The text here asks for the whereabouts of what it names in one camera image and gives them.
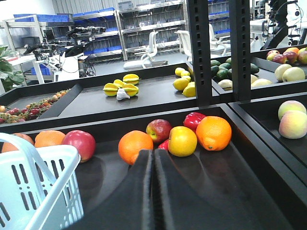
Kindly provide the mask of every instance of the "avocado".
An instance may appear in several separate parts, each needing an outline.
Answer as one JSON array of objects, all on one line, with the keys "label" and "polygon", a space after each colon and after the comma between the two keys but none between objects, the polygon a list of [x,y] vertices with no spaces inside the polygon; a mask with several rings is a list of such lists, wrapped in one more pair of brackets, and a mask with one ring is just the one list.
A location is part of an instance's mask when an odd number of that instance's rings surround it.
[{"label": "avocado", "polygon": [[229,63],[231,65],[231,57],[227,58],[227,60],[225,62]]},{"label": "avocado", "polygon": [[226,69],[231,69],[231,64],[226,63],[226,62],[223,63],[223,64],[221,64],[220,67],[221,67],[221,66],[225,67]]},{"label": "avocado", "polygon": [[220,69],[220,70],[216,73],[217,79],[218,79],[219,81],[224,80],[224,79],[228,79],[227,72],[228,72],[227,70]]},{"label": "avocado", "polygon": [[227,76],[228,76],[229,79],[232,79],[232,69],[228,70]]},{"label": "avocado", "polygon": [[211,60],[211,66],[219,66],[220,64],[218,60]]},{"label": "avocado", "polygon": [[214,77],[219,70],[220,69],[218,66],[212,66],[211,67],[211,77]]},{"label": "avocado", "polygon": [[259,72],[259,67],[256,66],[255,64],[251,63],[250,64],[250,73],[255,74]]}]

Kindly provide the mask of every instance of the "basket handle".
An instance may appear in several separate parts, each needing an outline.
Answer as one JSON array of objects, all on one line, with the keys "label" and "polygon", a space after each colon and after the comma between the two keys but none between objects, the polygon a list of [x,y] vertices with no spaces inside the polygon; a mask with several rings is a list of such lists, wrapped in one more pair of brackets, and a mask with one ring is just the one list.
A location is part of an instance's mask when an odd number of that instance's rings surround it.
[{"label": "basket handle", "polygon": [[18,136],[6,134],[6,133],[0,133],[0,141],[1,142],[9,142],[9,143],[13,144],[16,148],[18,148],[18,150],[21,153],[23,153],[26,156],[26,159],[27,159],[28,164],[29,164],[30,169],[31,169],[31,173],[32,173],[32,175],[34,175],[36,190],[39,193],[38,199],[40,200],[40,202],[42,202],[46,196],[45,196],[43,188],[41,186],[41,182],[39,180],[38,172],[36,170],[36,166],[34,164],[34,161],[37,163],[37,165],[39,166],[41,171],[45,174],[47,179],[52,184],[54,184],[57,179],[51,173],[49,168],[46,166],[45,162],[43,161],[43,159],[39,155],[36,148],[29,141],[27,141],[23,138],[20,138]]}]

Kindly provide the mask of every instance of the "peach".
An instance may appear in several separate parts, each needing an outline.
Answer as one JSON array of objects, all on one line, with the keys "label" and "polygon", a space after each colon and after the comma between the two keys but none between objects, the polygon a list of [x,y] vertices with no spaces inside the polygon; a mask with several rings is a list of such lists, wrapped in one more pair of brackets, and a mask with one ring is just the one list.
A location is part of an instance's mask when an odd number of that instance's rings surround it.
[{"label": "peach", "polygon": [[307,114],[298,110],[284,113],[280,124],[279,134],[288,139],[299,139],[307,133]]},{"label": "peach", "polygon": [[278,119],[281,120],[284,113],[289,111],[289,110],[298,110],[298,111],[301,111],[301,112],[307,114],[306,108],[302,103],[300,103],[298,101],[294,101],[294,100],[289,100],[289,101],[282,103],[279,106]]}]

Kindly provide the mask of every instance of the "potted plant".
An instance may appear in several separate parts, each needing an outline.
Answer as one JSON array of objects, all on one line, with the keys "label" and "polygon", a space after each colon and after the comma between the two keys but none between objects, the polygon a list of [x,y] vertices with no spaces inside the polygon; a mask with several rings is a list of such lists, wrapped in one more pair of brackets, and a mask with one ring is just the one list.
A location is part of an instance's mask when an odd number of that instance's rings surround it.
[{"label": "potted plant", "polygon": [[5,59],[14,54],[14,51],[7,50],[7,46],[0,46],[0,79],[5,91],[13,88],[13,85],[20,85],[24,81],[21,71],[15,71],[13,66]]}]

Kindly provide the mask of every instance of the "orange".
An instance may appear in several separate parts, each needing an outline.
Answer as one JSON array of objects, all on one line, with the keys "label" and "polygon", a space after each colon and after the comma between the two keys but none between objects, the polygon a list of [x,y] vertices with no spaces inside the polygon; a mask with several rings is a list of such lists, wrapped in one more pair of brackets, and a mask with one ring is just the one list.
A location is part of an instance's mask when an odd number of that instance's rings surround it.
[{"label": "orange", "polygon": [[297,47],[290,47],[290,48],[287,48],[286,51],[284,51],[284,53],[285,53],[285,52],[289,52],[289,51],[298,53],[299,48],[297,48]]},{"label": "orange", "polygon": [[57,130],[47,130],[40,132],[35,137],[35,147],[46,147],[62,144],[65,134]]},{"label": "orange", "polygon": [[[30,136],[26,135],[26,134],[14,133],[13,135],[16,135],[20,138],[23,138],[23,139],[29,141],[32,145],[34,145],[34,141],[32,140],[32,138]],[[18,149],[13,144],[11,144],[9,142],[4,142],[1,152],[9,152],[9,151],[15,151],[15,150],[18,150]]]},{"label": "orange", "polygon": [[127,164],[133,165],[140,150],[152,150],[153,139],[147,133],[134,130],[125,134],[118,143],[118,153]]},{"label": "orange", "polygon": [[199,143],[208,151],[220,151],[226,148],[231,140],[229,123],[219,116],[207,116],[196,128]]}]

